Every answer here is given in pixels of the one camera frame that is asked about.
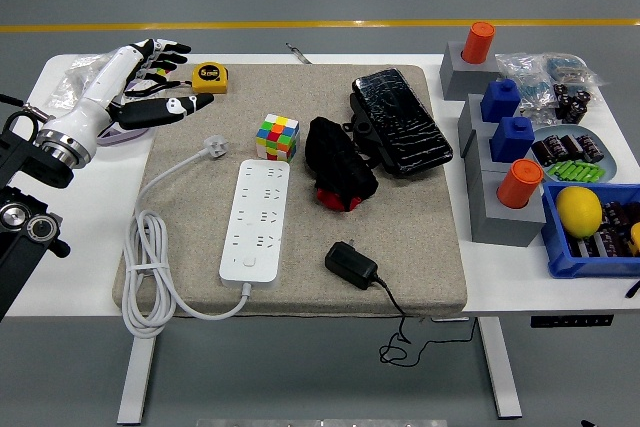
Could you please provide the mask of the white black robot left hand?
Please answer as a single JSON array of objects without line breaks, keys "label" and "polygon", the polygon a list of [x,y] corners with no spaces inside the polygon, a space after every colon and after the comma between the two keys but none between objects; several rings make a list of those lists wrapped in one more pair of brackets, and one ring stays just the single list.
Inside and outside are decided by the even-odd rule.
[{"label": "white black robot left hand", "polygon": [[66,149],[79,163],[96,153],[97,139],[112,123],[125,130],[178,122],[214,101],[201,93],[178,98],[156,98],[123,103],[125,88],[146,79],[155,68],[184,64],[187,45],[164,39],[146,39],[118,49],[99,71],[67,114],[44,124],[36,137],[41,148]]}]

